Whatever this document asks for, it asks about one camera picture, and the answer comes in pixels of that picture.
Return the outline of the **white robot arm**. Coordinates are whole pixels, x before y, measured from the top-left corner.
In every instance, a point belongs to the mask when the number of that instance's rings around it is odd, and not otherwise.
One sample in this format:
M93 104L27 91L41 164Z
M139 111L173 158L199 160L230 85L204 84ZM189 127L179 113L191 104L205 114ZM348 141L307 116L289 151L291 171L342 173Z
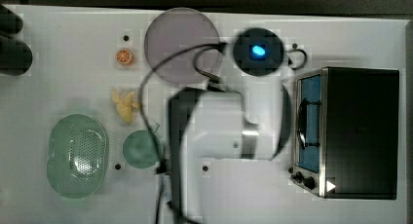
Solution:
M239 33L233 74L169 99L169 179L174 224L207 224L201 178L205 159L271 160L280 151L289 104L281 68L286 50L265 28Z

